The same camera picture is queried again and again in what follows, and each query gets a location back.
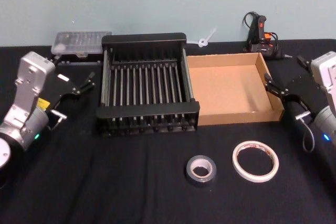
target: dish rack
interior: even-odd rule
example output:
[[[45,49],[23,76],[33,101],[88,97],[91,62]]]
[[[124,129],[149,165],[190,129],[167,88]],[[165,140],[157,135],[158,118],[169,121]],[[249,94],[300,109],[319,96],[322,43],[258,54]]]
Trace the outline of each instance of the dish rack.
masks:
[[[107,35],[97,124],[104,135],[194,131],[195,101],[183,33]]]

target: black tablecloth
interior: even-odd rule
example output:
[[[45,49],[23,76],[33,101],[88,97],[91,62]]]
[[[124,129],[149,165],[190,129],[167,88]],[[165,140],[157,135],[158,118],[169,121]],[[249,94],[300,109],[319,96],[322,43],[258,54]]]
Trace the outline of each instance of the black tablecloth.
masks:
[[[336,40],[282,41],[285,53],[308,59],[336,50]],[[188,46],[188,55],[241,52],[241,42]],[[15,94],[19,59],[29,51],[50,56],[50,47],[0,48],[0,116]],[[294,59],[267,63],[274,80],[286,84],[304,74]],[[43,131],[17,177],[0,191],[1,223],[335,223],[336,149],[317,134],[313,154],[302,150],[302,135],[291,108],[281,122],[202,126],[197,132],[102,138],[95,132],[101,66],[59,66],[81,83],[95,71],[96,89],[78,102],[52,133]],[[266,143],[280,168],[266,183],[241,178],[232,151],[245,140]],[[194,155],[211,157],[217,176],[196,188],[184,175]],[[261,153],[241,162],[251,171],[269,168]]]

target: cardboard tray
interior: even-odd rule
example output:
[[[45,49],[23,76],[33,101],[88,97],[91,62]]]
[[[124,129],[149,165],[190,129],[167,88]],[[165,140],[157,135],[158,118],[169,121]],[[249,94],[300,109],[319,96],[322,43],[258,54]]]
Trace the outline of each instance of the cardboard tray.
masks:
[[[283,105],[266,92],[261,54],[188,56],[198,125],[279,121]]]

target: light blue wall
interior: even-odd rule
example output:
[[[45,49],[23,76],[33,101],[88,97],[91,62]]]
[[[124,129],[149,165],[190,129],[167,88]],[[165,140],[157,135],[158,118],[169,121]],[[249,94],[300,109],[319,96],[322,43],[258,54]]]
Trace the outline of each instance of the light blue wall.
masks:
[[[267,17],[280,39],[336,38],[336,0],[0,0],[0,45],[51,45],[58,31],[182,31],[198,40],[244,40],[241,19]]]

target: white plastic connector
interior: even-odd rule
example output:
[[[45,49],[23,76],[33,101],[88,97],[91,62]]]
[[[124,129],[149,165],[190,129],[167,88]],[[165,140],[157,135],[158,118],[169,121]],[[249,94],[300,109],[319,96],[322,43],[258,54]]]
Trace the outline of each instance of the white plastic connector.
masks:
[[[214,28],[212,30],[212,32],[208,35],[208,37],[206,38],[202,38],[200,39],[199,41],[192,41],[192,40],[187,40],[187,43],[188,44],[196,44],[198,45],[199,47],[206,47],[208,45],[208,42],[210,40],[210,38],[213,36],[213,34],[217,31],[216,28]]]

